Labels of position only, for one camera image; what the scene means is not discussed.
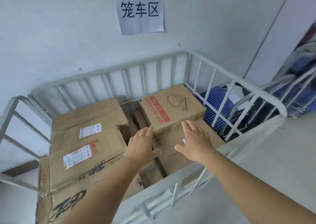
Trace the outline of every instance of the person's left hand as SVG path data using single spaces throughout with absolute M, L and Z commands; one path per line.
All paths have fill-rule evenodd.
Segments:
M 135 136 L 130 138 L 126 148 L 125 158 L 134 160 L 139 169 L 150 163 L 159 154 L 162 154 L 160 149 L 152 150 L 151 148 L 153 129 L 153 126 L 150 126 L 139 130 Z

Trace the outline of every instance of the person's right arm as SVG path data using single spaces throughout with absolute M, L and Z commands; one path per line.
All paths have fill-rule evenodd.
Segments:
M 174 148 L 213 173 L 251 223 L 316 223 L 316 214 L 236 165 L 212 147 L 209 135 L 182 122 L 185 146 Z

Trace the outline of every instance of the hand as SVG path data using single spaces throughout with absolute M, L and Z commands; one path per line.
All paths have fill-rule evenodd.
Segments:
M 182 122 L 185 136 L 185 146 L 175 145 L 175 150 L 186 156 L 187 159 L 203 163 L 204 157 L 215 152 L 209 134 L 194 122 L 185 120 Z
M 160 149 L 152 150 L 151 148 L 153 129 L 153 126 L 150 126 L 139 130 L 135 136 L 130 138 L 126 148 L 125 158 L 134 160 L 139 169 L 150 163 L 159 154 L 162 154 Z

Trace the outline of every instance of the perforated blue basket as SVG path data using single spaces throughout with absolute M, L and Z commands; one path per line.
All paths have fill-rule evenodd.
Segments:
M 227 90 L 223 87 L 220 86 L 216 86 L 214 88 L 212 88 L 210 90 L 210 94 L 209 97 L 207 98 L 207 101 L 216 109 L 218 110 L 224 97 L 225 97 L 225 93 L 227 92 Z M 203 98 L 206 95 L 206 91 L 204 93 L 200 94 Z M 224 107 L 221 111 L 221 114 L 227 118 L 232 110 L 232 108 L 234 107 L 234 104 L 227 99 L 226 103 L 224 104 Z M 211 127 L 212 122 L 216 116 L 216 113 L 211 110 L 208 106 L 206 106 L 206 113 L 204 115 L 204 121 Z M 221 118 L 218 118 L 216 121 L 216 124 L 214 125 L 214 127 L 212 127 L 212 129 L 215 132 L 218 132 L 219 130 L 221 130 L 221 128 L 225 125 L 225 121 Z

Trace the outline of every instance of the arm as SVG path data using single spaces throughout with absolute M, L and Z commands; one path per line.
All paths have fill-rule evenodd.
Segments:
M 152 151 L 152 135 L 152 127 L 139 130 L 130 139 L 125 157 L 107 173 L 115 178 L 100 180 L 62 219 L 61 224 L 86 224 L 91 220 L 93 224 L 110 224 L 133 178 L 161 153 L 159 149 Z
M 251 223 L 316 223 L 316 214 L 256 178 L 212 147 L 203 129 L 182 122 L 185 146 L 174 148 L 213 173 Z

